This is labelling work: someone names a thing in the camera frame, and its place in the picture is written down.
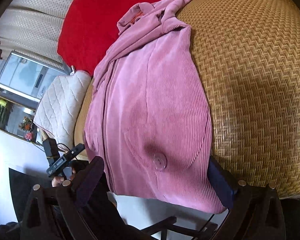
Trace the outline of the person's left hand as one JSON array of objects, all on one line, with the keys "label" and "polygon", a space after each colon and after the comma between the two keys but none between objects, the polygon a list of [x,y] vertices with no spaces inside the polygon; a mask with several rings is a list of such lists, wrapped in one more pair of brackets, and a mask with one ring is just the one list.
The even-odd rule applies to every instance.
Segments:
[{"label": "person's left hand", "polygon": [[[72,172],[72,174],[71,174],[71,176],[69,177],[68,180],[73,181],[73,179],[74,179],[75,176],[76,176],[76,171],[75,171],[74,168],[72,168],[72,169],[71,169],[71,172]],[[52,179],[52,181],[51,181],[51,185],[52,185],[52,187],[58,187],[58,186],[60,186],[60,185],[62,184],[63,181],[65,181],[65,178],[64,178],[64,177],[55,176],[55,177]]]}]

